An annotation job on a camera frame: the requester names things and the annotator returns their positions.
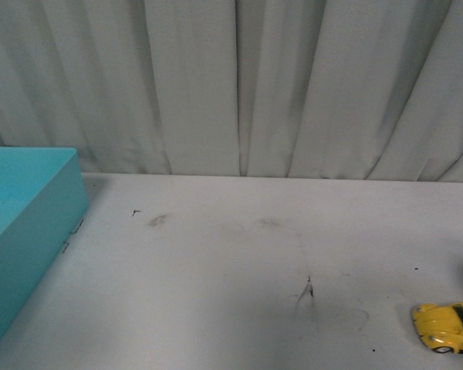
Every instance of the white table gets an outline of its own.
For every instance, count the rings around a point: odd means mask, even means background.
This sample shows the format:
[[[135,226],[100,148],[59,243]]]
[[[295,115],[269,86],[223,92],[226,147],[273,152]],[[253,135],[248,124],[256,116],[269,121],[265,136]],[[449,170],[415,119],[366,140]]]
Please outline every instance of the white table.
[[[0,370],[463,368],[410,316],[463,300],[463,184],[84,180]]]

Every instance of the toy car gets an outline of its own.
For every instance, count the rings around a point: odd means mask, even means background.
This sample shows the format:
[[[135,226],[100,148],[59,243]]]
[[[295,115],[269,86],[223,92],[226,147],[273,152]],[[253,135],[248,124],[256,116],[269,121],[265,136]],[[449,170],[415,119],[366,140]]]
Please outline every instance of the toy car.
[[[412,311],[423,343],[437,353],[463,353],[463,302],[449,306],[421,304]]]

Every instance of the teal plastic bin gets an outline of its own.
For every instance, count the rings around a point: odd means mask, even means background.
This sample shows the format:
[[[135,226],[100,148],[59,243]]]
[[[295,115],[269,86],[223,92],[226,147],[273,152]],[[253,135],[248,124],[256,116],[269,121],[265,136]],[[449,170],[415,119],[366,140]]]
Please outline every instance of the teal plastic bin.
[[[0,338],[86,208],[74,149],[0,148]]]

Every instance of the white curtain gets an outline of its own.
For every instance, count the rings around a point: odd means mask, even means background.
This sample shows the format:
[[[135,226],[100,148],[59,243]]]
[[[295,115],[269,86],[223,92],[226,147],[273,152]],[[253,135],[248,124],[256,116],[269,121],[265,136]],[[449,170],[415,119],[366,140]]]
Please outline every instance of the white curtain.
[[[463,0],[0,0],[0,146],[85,171],[463,181]]]

